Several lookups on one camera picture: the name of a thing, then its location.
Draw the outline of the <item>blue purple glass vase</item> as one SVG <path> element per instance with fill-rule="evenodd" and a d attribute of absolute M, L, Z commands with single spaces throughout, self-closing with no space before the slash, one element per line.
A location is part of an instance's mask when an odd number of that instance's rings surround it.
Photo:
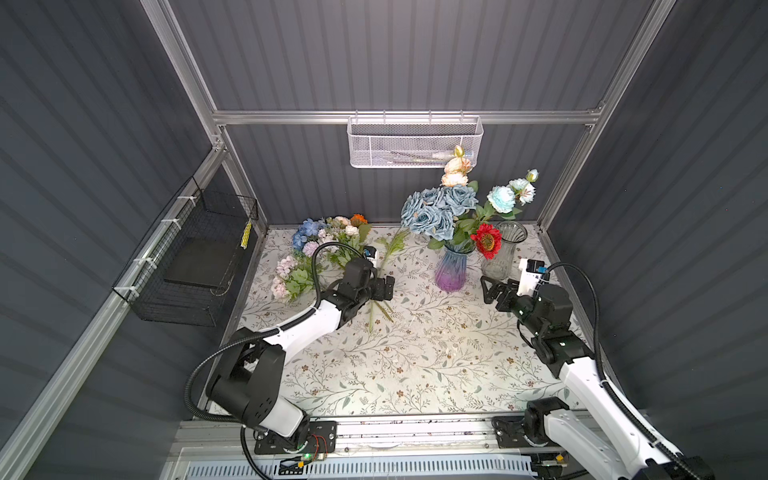
<path fill-rule="evenodd" d="M 442 291 L 457 292 L 466 283 L 468 258 L 474 251 L 474 245 L 469 240 L 458 245 L 448 243 L 443 250 L 435 272 L 435 283 Z"/>

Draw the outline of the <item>pale blue hydrangea stem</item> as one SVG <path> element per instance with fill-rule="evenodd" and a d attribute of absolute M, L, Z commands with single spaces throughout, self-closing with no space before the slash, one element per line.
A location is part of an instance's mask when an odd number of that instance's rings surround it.
<path fill-rule="evenodd" d="M 452 241 L 459 218 L 477 205 L 476 191 L 466 185 L 417 191 L 402 206 L 401 226 L 438 242 Z"/>

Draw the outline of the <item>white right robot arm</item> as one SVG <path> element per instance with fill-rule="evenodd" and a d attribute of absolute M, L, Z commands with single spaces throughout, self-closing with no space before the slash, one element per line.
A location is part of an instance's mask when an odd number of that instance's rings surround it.
<path fill-rule="evenodd" d="M 711 467 L 666 440 L 605 376 L 596 354 L 572 330 L 565 289 L 536 274 L 501 282 L 482 277 L 483 300 L 512 313 L 530 333 L 539 360 L 575 395 L 601 429 L 596 434 L 558 397 L 528 402 L 520 427 L 534 447 L 555 444 L 595 479 L 712 479 Z"/>

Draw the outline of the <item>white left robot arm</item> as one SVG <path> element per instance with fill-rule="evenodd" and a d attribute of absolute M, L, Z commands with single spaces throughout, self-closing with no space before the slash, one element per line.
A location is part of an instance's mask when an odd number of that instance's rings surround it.
<path fill-rule="evenodd" d="M 280 393 L 285 365 L 320 338 L 349 323 L 370 301 L 393 298 L 395 279 L 379 278 L 365 258 L 346 264 L 343 277 L 322 291 L 315 304 L 277 325 L 263 338 L 246 342 L 253 332 L 242 328 L 241 342 L 221 354 L 206 385 L 206 395 L 234 420 L 265 430 L 301 446 L 309 435 L 309 415 Z"/>

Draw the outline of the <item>peach pink rose stem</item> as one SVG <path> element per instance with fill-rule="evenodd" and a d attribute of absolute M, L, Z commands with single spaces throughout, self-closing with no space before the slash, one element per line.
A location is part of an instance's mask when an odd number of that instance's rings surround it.
<path fill-rule="evenodd" d="M 444 187 L 467 186 L 468 174 L 471 170 L 471 160 L 466 156 L 463 147 L 457 145 L 453 150 L 453 157 L 444 166 L 441 185 Z"/>

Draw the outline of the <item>clear ribbed glass vase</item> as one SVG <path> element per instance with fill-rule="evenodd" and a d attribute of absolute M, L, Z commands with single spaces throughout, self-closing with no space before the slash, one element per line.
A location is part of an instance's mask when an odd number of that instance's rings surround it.
<path fill-rule="evenodd" d="M 528 237 L 526 227 L 516 221 L 504 221 L 497 225 L 501 234 L 501 246 L 493 259 L 485 259 L 482 263 L 482 274 L 498 281 L 512 277 L 516 262 L 517 247 Z"/>

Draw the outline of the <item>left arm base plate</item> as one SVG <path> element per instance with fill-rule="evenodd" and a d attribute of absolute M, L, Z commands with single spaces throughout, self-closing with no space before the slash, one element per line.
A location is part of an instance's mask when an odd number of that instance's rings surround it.
<path fill-rule="evenodd" d="M 301 423 L 298 430 L 289 437 L 266 430 L 257 431 L 254 438 L 253 452 L 256 455 L 324 456 L 336 449 L 338 423 L 313 419 Z"/>

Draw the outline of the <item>red sunflower stem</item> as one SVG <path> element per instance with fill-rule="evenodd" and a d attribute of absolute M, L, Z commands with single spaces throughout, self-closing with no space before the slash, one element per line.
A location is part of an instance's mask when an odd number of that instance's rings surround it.
<path fill-rule="evenodd" d="M 500 230 L 488 223 L 482 223 L 470 235 L 476 250 L 486 259 L 494 259 L 502 246 L 503 239 Z"/>

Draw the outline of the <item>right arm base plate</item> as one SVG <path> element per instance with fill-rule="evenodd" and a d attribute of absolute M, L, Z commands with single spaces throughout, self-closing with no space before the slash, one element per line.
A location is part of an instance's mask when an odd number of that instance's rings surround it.
<path fill-rule="evenodd" d="M 546 435 L 544 420 L 538 414 L 495 416 L 491 418 L 491 426 L 502 449 L 560 447 Z"/>

